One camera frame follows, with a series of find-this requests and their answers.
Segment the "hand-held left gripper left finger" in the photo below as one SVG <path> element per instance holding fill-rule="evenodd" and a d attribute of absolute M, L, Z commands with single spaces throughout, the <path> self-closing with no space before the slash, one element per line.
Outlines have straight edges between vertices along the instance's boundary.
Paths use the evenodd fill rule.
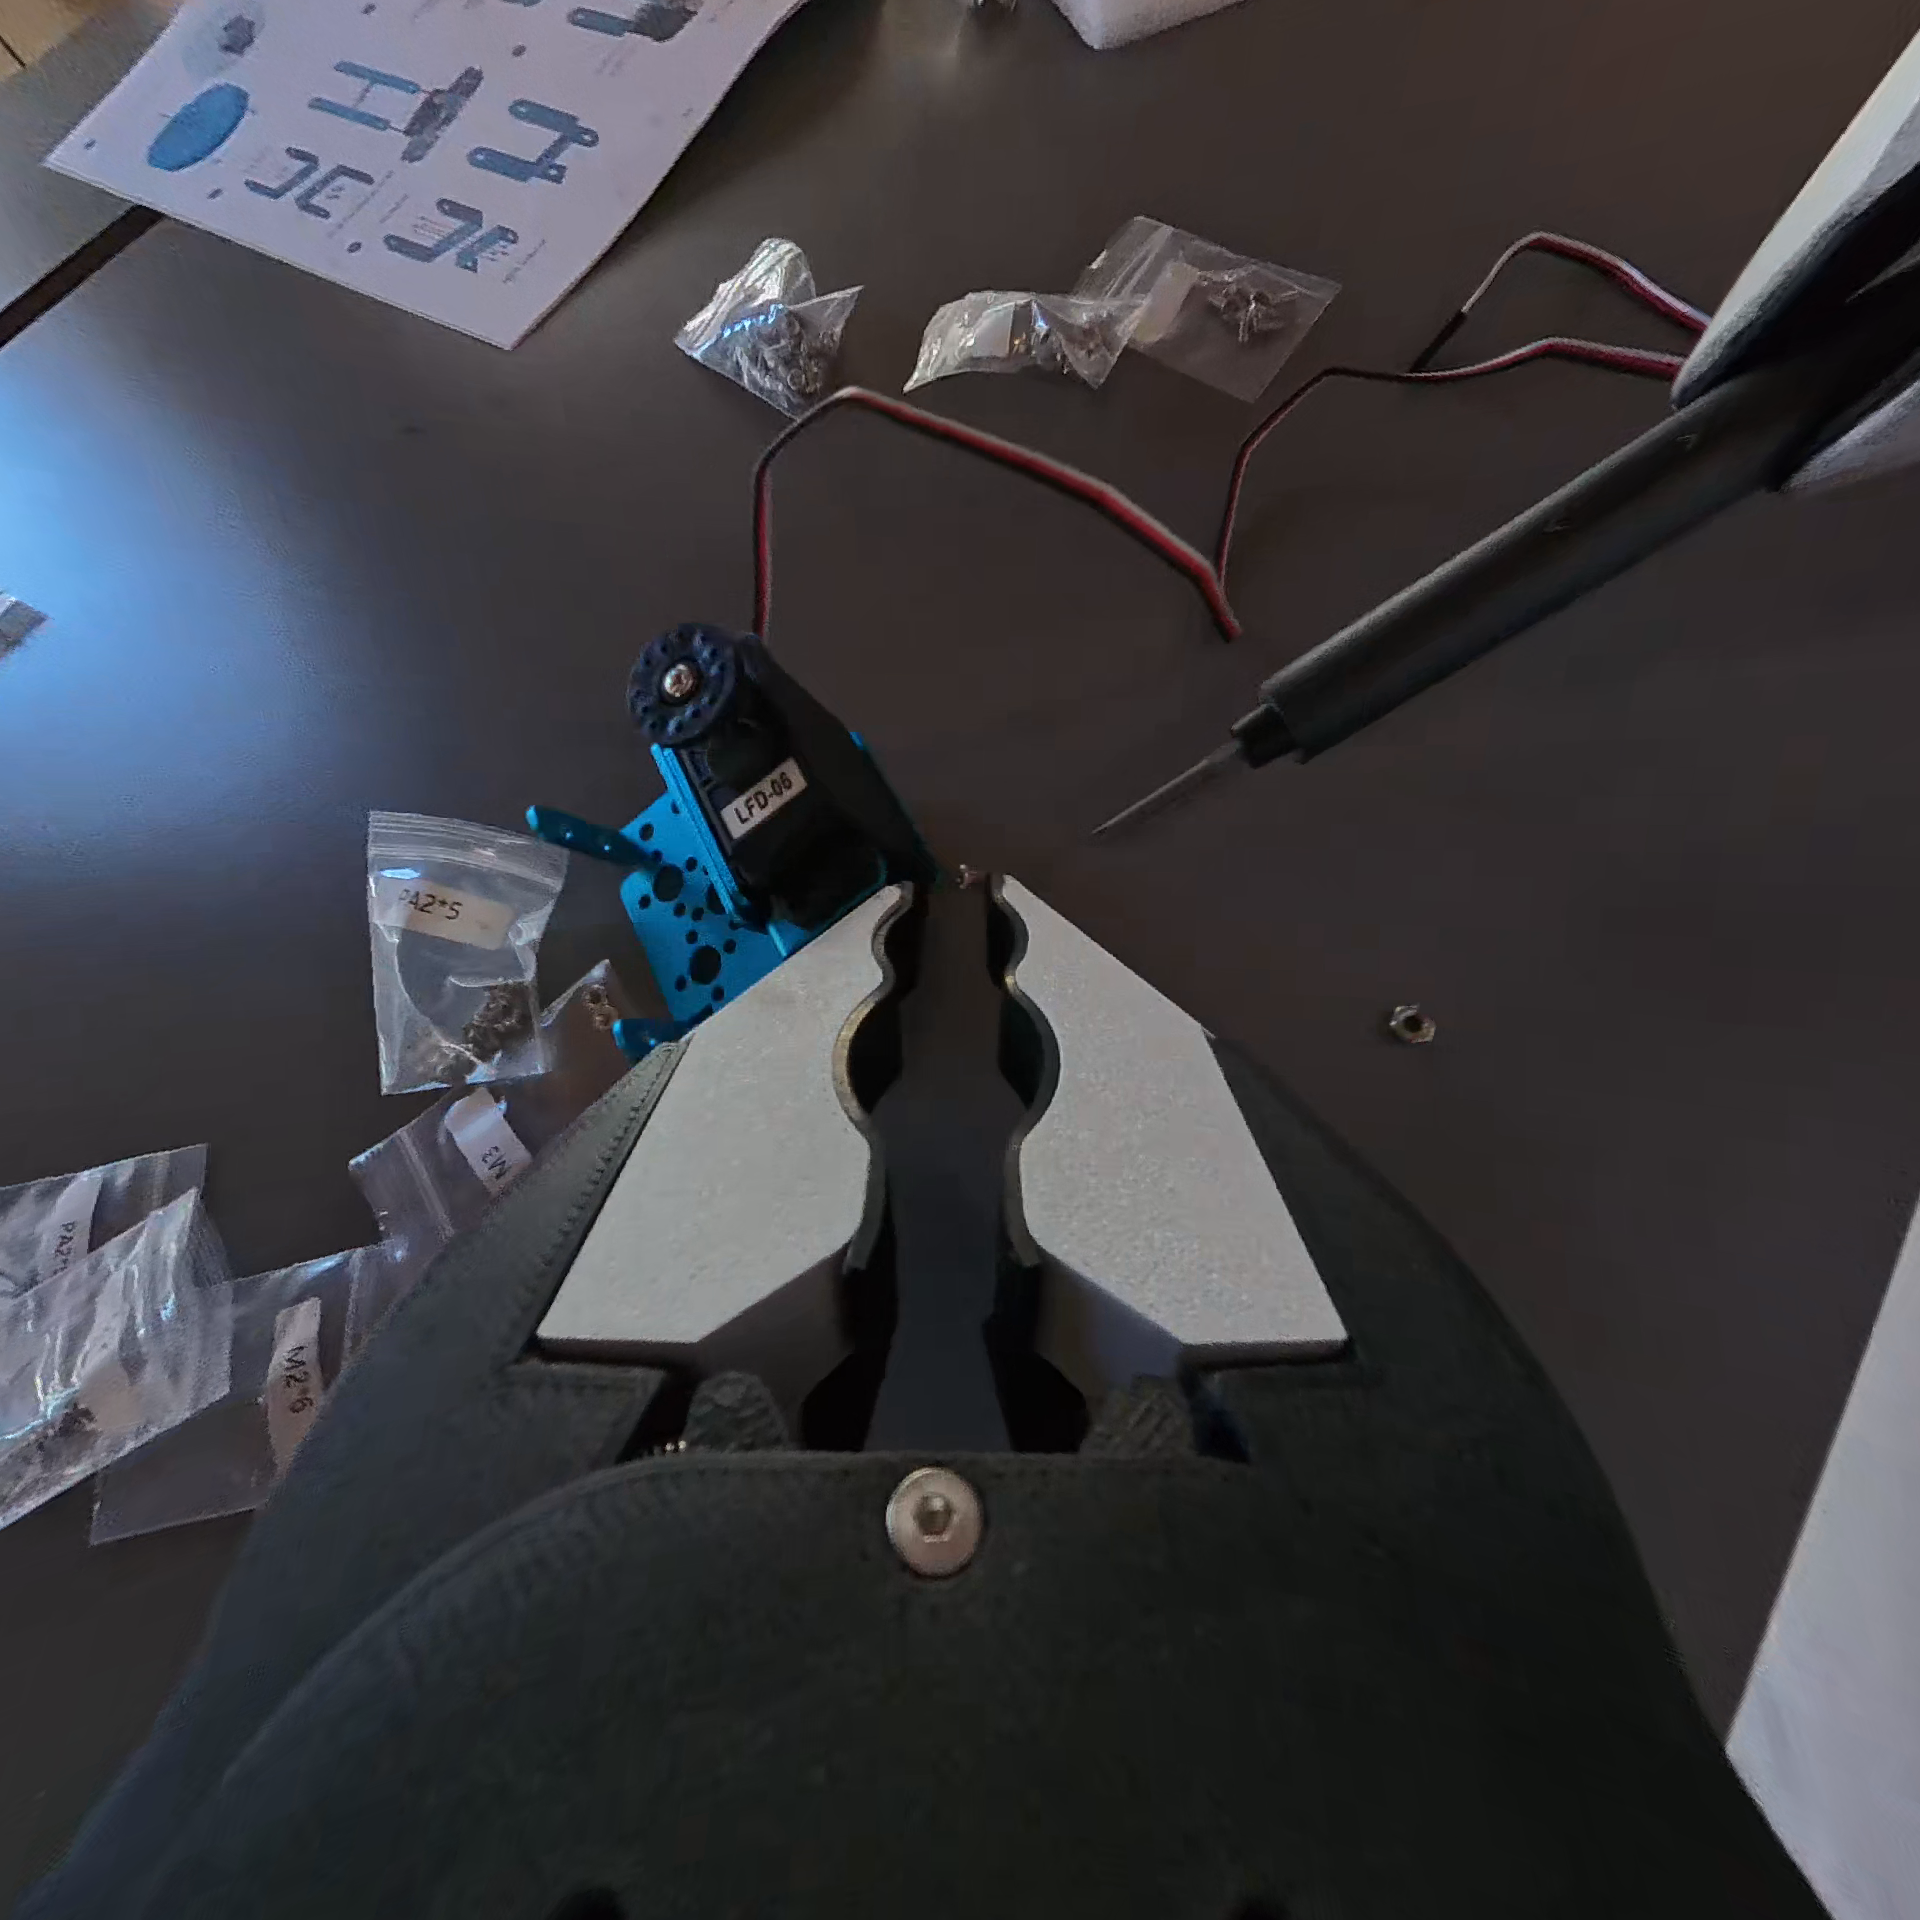
<path fill-rule="evenodd" d="M 882 1211 L 851 1041 L 894 984 L 885 882 L 682 1041 L 545 1319 L 562 1357 L 849 1357 Z"/>

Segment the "flat clear parts bag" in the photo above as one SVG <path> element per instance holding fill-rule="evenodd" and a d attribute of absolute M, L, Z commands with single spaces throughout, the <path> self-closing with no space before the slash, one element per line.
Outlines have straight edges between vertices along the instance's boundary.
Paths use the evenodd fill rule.
<path fill-rule="evenodd" d="M 1235 254 L 1137 215 L 1079 273 L 1070 297 L 1130 302 L 1137 308 L 1131 352 L 1255 401 L 1337 289 L 1329 275 Z"/>

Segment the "crumpled clear parts bag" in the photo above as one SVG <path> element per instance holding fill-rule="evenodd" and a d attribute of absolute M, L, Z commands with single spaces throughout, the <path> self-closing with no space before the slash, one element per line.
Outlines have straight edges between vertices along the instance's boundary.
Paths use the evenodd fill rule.
<path fill-rule="evenodd" d="M 1097 388 L 1137 329 L 1142 298 L 976 289 L 930 313 L 904 391 L 962 373 L 1046 373 Z"/>

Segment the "white printed instruction manual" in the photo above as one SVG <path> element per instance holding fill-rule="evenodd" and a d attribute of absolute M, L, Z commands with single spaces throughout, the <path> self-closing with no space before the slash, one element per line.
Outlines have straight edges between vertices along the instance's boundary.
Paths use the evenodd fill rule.
<path fill-rule="evenodd" d="M 799 1 L 184 1 L 45 162 L 511 349 Z"/>

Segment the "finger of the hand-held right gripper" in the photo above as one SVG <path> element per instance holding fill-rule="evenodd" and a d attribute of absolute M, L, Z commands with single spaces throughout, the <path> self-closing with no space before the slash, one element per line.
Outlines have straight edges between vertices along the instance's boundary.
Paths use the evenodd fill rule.
<path fill-rule="evenodd" d="M 1838 491 L 1916 466 L 1916 347 L 1845 369 L 1810 401 L 1779 457 L 1779 494 Z"/>
<path fill-rule="evenodd" d="M 1916 38 L 1796 192 L 1682 360 L 1687 404 L 1816 333 L 1916 246 Z"/>

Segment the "clear bag of screws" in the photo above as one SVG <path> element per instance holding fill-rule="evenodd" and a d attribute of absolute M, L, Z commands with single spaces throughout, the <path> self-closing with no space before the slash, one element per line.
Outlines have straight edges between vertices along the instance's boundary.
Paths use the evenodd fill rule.
<path fill-rule="evenodd" d="M 786 421 L 833 388 L 861 285 L 819 289 L 805 247 L 765 237 L 689 316 L 675 347 Z"/>

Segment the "dark brown desk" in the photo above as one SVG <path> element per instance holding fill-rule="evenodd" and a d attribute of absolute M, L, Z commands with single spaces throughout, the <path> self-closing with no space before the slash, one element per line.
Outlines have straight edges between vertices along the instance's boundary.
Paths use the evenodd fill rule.
<path fill-rule="evenodd" d="M 1398 367 L 1521 232 L 1690 302 L 1913 1 L 809 1 L 517 349 L 171 223 L 2 347 L 2 1182 L 205 1142 L 239 1276 L 371 1238 L 371 806 L 617 822 L 637 645 L 751 601 L 777 418 L 675 349 L 755 240 L 929 313 L 1142 210 L 1334 275 L 1282 373 Z M 945 861 L 1254 1053 L 1547 1364 L 1731 1720 L 1916 1197 L 1916 480 L 1758 496 L 1307 765 L 1137 836 L 1295 652 L 1650 426 L 1526 367 L 1334 380 L 1262 445 L 1218 644 L 1093 514 L 839 412 L 779 459 L 771 637 Z M 1432 1045 L 1382 1019 L 1416 1002 Z"/>

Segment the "black screwdriver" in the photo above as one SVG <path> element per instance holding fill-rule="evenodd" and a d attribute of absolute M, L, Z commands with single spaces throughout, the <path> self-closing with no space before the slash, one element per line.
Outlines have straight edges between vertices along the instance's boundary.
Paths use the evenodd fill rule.
<path fill-rule="evenodd" d="M 1485 538 L 1275 669 L 1227 738 L 1093 830 L 1120 836 L 1230 771 L 1317 757 L 1762 491 L 1821 414 L 1797 354 L 1687 401 Z"/>

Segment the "blue metal bracket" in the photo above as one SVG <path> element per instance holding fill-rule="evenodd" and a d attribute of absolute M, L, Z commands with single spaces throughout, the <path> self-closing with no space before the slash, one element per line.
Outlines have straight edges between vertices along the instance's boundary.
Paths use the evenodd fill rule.
<path fill-rule="evenodd" d="M 621 905 L 666 1007 L 657 1019 L 611 1019 L 611 1041 L 631 1065 L 666 1041 L 685 1039 L 882 887 L 905 882 L 878 882 L 820 932 L 781 923 L 755 929 L 722 905 L 707 861 L 669 798 L 666 781 L 659 781 L 659 796 L 621 827 L 594 823 L 554 805 L 531 805 L 525 823 L 545 844 L 623 871 Z M 925 891 L 936 881 L 939 863 L 930 858 L 929 881 L 908 887 Z"/>

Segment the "white square foam frame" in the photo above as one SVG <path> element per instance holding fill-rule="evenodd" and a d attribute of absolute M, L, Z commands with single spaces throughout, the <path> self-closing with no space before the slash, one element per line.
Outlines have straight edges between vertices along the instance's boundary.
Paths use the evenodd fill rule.
<path fill-rule="evenodd" d="M 1172 0 L 1172 1 L 1082 1 L 1059 0 L 1053 9 L 1070 21 L 1073 33 L 1093 49 L 1118 49 L 1148 37 L 1172 33 L 1218 11 L 1235 9 L 1230 0 Z"/>

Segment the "group of small clear bags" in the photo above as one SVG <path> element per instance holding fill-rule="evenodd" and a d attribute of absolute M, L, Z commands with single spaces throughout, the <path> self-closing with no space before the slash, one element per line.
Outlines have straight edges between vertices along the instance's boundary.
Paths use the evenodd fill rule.
<path fill-rule="evenodd" d="M 205 1148 L 2 1192 L 2 1522 L 93 1488 L 93 1540 L 257 1509 L 387 1312 L 623 1072 L 607 963 L 538 998 L 565 851 L 371 812 L 381 1091 L 434 1103 L 350 1163 L 374 1238 L 247 1279 Z"/>

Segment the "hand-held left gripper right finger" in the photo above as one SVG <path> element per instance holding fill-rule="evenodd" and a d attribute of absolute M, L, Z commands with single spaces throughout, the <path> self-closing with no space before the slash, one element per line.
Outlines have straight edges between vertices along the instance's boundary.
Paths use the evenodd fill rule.
<path fill-rule="evenodd" d="M 1213 1036 L 1012 875 L 991 887 L 1005 1230 L 1035 1354 L 1076 1388 L 1329 1357 L 1347 1327 Z"/>

